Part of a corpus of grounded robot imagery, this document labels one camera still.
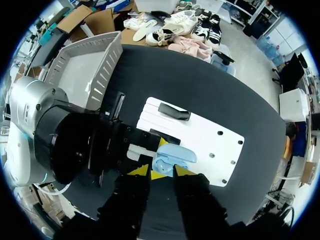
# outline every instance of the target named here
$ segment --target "white board with holes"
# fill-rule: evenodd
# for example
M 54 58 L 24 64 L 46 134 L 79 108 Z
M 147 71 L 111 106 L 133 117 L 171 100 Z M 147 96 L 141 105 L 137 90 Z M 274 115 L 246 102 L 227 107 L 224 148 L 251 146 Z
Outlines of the white board with holes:
M 210 185 L 225 187 L 237 167 L 245 138 L 194 113 L 191 113 L 189 121 L 176 120 L 158 111 L 160 103 L 186 111 L 149 97 L 137 128 L 144 131 L 154 129 L 180 139 L 180 145 L 192 150 L 197 156 L 196 163 L 188 163 L 189 170 L 204 174 Z
M 74 42 L 60 50 L 44 81 L 63 89 L 70 103 L 97 110 L 122 52 L 119 31 Z

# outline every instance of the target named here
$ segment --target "shoe insole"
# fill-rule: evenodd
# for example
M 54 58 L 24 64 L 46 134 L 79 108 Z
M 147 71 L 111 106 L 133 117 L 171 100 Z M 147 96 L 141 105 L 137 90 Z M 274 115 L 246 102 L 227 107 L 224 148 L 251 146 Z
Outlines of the shoe insole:
M 141 39 L 143 39 L 149 28 L 154 27 L 155 25 L 157 25 L 157 21 L 154 19 L 151 19 L 150 21 L 146 22 L 138 31 L 136 31 L 136 33 L 133 35 L 133 41 L 138 42 Z

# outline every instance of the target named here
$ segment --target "light blue clip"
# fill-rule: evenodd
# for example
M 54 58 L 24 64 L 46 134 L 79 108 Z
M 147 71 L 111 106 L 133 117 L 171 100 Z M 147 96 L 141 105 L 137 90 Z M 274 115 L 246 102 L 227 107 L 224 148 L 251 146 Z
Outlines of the light blue clip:
M 189 169 L 187 162 L 197 162 L 197 156 L 193 151 L 183 146 L 167 143 L 156 151 L 152 169 L 159 174 L 172 177 L 174 165 Z

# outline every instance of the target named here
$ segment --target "white tube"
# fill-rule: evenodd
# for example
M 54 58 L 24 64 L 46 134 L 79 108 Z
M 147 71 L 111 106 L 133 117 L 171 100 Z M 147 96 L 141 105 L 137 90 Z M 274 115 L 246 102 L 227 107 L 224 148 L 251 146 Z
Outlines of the white tube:
M 290 177 L 285 177 L 285 176 L 276 176 L 278 179 L 283 179 L 283 180 L 299 180 L 301 176 L 290 176 Z
M 67 184 L 63 189 L 61 189 L 60 191 L 47 191 L 47 190 L 44 190 L 42 189 L 38 184 L 33 184 L 37 189 L 40 190 L 40 192 L 44 193 L 44 194 L 48 194 L 48 195 L 53 195 L 53 196 L 57 196 L 57 195 L 60 195 L 60 194 L 63 194 L 65 191 L 68 190 L 68 188 L 70 187 L 71 185 L 71 182 L 69 184 Z

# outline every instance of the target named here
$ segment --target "black chair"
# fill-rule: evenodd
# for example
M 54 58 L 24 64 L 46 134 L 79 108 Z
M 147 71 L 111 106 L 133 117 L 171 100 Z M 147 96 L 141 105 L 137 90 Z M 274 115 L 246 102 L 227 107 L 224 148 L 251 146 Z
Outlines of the black chair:
M 282 85 L 283 92 L 289 92 L 297 88 L 297 84 L 300 79 L 305 74 L 304 68 L 307 68 L 308 65 L 302 54 L 297 56 L 293 54 L 290 61 L 286 62 L 286 65 L 281 72 L 278 72 L 279 79 L 273 78 L 272 81 L 278 82 Z

